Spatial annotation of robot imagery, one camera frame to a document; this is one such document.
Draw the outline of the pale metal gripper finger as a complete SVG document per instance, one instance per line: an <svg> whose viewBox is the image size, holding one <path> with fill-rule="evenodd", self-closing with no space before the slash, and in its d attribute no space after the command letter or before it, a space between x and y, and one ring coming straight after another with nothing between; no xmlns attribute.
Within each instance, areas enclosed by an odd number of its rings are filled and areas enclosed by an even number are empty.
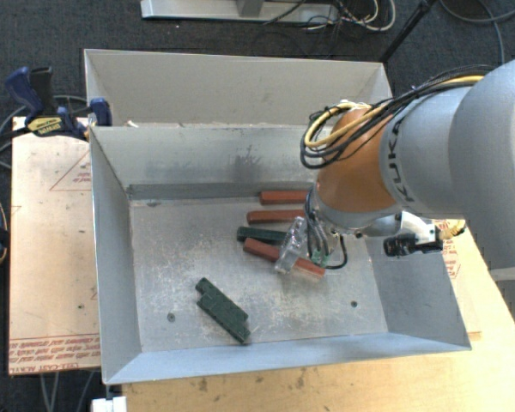
<svg viewBox="0 0 515 412"><path fill-rule="evenodd" d="M305 217L294 219L288 230L288 245L302 247L307 242L307 222Z"/></svg>
<svg viewBox="0 0 515 412"><path fill-rule="evenodd" d="M281 274L289 274L295 263L300 259L303 242L296 238L286 239L279 249L279 258L275 262L274 269Z"/></svg>

